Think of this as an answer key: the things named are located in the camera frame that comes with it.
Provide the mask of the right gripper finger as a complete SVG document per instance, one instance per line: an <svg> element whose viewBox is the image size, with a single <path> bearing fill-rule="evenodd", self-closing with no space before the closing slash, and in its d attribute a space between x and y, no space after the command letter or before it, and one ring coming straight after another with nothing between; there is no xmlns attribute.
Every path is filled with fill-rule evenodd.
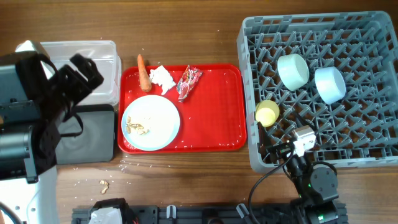
<svg viewBox="0 0 398 224"><path fill-rule="evenodd" d="M271 146L270 137L268 136L268 133L261 122L257 123L257 127L259 131L258 149L268 149Z"/></svg>
<svg viewBox="0 0 398 224"><path fill-rule="evenodd" d="M304 119L302 116L300 116L297 112L295 112L295 119L296 119L296 122L300 126L309 126L310 128L315 129L314 125L309 123L306 119Z"/></svg>

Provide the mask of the yellow cup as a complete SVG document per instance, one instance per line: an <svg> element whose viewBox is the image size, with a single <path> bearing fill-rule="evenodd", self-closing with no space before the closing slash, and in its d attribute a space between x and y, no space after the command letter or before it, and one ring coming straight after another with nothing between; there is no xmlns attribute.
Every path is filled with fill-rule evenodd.
<svg viewBox="0 0 398 224"><path fill-rule="evenodd" d="M280 109L276 102L264 100L257 104L255 120L265 128L272 126L279 117Z"/></svg>

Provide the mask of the light blue small bowl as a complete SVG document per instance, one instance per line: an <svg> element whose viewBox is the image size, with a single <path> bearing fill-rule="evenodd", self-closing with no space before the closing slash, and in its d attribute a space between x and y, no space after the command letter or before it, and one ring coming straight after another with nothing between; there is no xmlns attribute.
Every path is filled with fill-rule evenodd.
<svg viewBox="0 0 398 224"><path fill-rule="evenodd" d="M336 67L317 69L314 79L318 93L326 104L330 105L344 98L345 80Z"/></svg>

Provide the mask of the mint green bowl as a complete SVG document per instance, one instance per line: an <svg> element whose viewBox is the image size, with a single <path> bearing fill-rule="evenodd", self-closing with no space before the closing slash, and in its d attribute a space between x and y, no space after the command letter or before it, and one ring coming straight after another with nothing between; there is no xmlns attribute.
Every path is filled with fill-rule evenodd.
<svg viewBox="0 0 398 224"><path fill-rule="evenodd" d="M282 83L290 91L295 91L308 82L308 65L299 54L279 57L277 61L277 70Z"/></svg>

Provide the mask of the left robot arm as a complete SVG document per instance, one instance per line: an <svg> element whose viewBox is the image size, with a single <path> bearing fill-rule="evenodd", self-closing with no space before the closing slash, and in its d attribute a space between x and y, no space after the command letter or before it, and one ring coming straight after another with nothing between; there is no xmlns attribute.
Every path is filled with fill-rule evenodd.
<svg viewBox="0 0 398 224"><path fill-rule="evenodd" d="M1 57L1 212L11 222L58 223L58 127L103 80L92 59L74 54L58 68L31 40Z"/></svg>

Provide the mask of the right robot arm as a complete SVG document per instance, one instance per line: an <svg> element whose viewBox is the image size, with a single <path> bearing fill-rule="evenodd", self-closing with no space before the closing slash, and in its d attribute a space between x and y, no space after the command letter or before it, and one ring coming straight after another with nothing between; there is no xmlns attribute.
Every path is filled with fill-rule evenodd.
<svg viewBox="0 0 398 224"><path fill-rule="evenodd" d="M252 211L252 196L257 186L270 175L283 169L294 184L298 198L289 203L291 216L297 223L346 223L345 205L336 203L338 194L338 172L334 165L325 161L312 162L308 151L314 148L317 129L293 112L300 127L292 131L293 137L285 143L272 145L270 136L261 122L258 152L283 163L264 174L252 187L248 198L248 209L253 221L259 221Z"/></svg>

